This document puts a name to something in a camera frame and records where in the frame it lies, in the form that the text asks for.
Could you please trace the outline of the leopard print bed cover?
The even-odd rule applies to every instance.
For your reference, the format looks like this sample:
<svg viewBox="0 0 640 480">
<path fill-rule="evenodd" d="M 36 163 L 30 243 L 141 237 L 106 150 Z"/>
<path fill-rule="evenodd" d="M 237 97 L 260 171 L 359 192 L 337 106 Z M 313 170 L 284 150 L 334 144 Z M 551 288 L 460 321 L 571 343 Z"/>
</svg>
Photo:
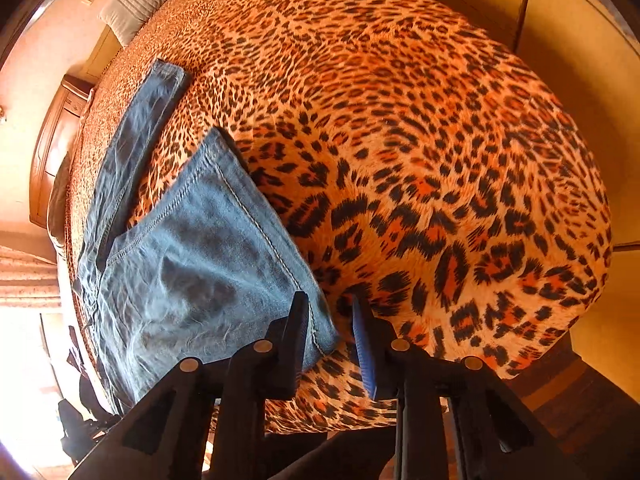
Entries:
<svg viewBox="0 0 640 480">
<path fill-rule="evenodd" d="M 139 223 L 222 132 L 320 286 L 340 339 L 271 432 L 390 426 L 364 391 L 358 301 L 430 356 L 526 370 L 601 295 L 611 214 L 572 118 L 524 62 L 434 0 L 168 0 L 96 88 L 70 164 L 76 271 L 106 150 L 152 65 L 189 87 L 129 209 Z"/>
</svg>

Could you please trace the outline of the orange curtain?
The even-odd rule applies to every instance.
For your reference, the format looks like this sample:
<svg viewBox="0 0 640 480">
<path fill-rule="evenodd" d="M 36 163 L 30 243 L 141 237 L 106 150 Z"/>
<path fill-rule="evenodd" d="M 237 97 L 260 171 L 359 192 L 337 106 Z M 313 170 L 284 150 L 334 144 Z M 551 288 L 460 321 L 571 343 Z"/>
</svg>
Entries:
<svg viewBox="0 0 640 480">
<path fill-rule="evenodd" d="M 61 307 L 56 265 L 26 252 L 2 246 L 0 306 L 38 310 Z"/>
</svg>

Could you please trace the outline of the wooden wardrobe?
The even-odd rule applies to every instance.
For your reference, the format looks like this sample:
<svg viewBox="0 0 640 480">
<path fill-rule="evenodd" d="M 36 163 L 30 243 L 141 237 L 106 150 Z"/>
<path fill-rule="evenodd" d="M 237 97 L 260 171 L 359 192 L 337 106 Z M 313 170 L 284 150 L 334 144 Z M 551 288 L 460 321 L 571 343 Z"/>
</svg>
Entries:
<svg viewBox="0 0 640 480">
<path fill-rule="evenodd" d="M 639 37 L 611 0 L 438 0 L 522 58 L 558 95 L 600 165 L 613 216 L 602 298 L 574 351 L 639 395 Z"/>
</svg>

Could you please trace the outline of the blue denim jeans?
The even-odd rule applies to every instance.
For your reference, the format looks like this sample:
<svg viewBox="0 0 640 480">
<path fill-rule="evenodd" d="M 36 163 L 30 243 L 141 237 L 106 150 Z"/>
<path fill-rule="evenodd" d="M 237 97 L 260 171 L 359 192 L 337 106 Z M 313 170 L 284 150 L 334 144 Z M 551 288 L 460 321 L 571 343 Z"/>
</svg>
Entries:
<svg viewBox="0 0 640 480">
<path fill-rule="evenodd" d="M 129 223 L 154 144 L 189 84 L 183 68 L 154 62 L 106 150 L 86 220 L 74 289 L 119 413 L 180 360 L 227 359 L 262 338 L 296 292 L 310 310 L 303 366 L 340 339 L 310 267 L 219 130 Z"/>
</svg>

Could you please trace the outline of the wooden headboard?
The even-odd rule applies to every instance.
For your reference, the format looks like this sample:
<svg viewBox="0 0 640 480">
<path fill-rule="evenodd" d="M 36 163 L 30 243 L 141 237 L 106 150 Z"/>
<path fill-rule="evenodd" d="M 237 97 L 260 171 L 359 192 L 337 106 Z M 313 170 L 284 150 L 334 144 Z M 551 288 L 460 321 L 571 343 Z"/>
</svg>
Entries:
<svg viewBox="0 0 640 480">
<path fill-rule="evenodd" d="M 55 176 L 70 149 L 93 84 L 65 75 L 44 116 L 32 154 L 29 175 L 29 221 L 47 226 L 47 210 Z"/>
</svg>

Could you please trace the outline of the grey pillow at headboard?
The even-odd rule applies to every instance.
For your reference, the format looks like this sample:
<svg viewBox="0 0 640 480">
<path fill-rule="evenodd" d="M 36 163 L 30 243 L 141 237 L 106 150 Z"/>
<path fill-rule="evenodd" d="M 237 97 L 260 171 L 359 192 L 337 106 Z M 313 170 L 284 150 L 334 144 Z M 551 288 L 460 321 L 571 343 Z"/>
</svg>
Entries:
<svg viewBox="0 0 640 480">
<path fill-rule="evenodd" d="M 53 181 L 47 210 L 48 235 L 58 258 L 62 259 L 65 258 L 66 194 L 71 160 L 70 153 L 62 159 Z"/>
</svg>

